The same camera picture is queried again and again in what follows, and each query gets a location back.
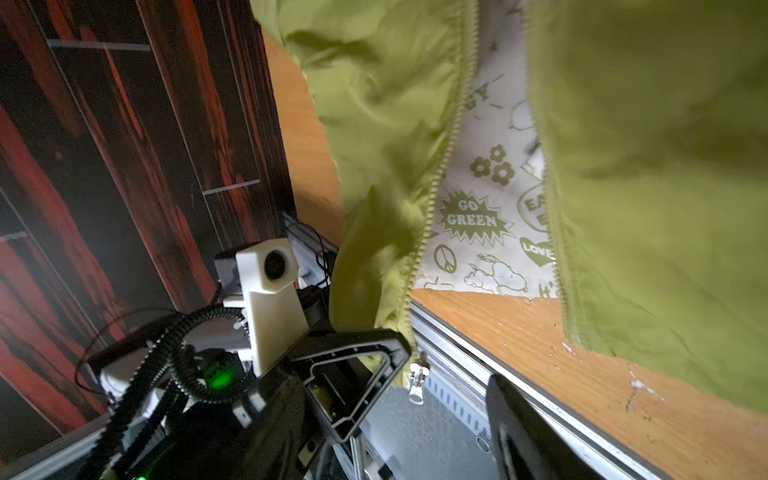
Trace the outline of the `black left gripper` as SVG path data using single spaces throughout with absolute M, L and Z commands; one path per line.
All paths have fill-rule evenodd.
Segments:
M 263 378 L 215 403 L 170 382 L 119 458 L 122 479 L 318 478 L 411 357 L 399 332 L 311 332 Z

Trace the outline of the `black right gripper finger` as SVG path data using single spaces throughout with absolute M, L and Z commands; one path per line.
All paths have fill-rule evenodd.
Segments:
M 598 479 L 507 378 L 493 374 L 486 391 L 491 445 L 501 479 Z

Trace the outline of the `green zip jacket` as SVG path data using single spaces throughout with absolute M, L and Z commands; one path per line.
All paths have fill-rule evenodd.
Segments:
M 340 181 L 330 319 L 556 298 L 581 348 L 767 408 L 763 1 L 255 1 Z

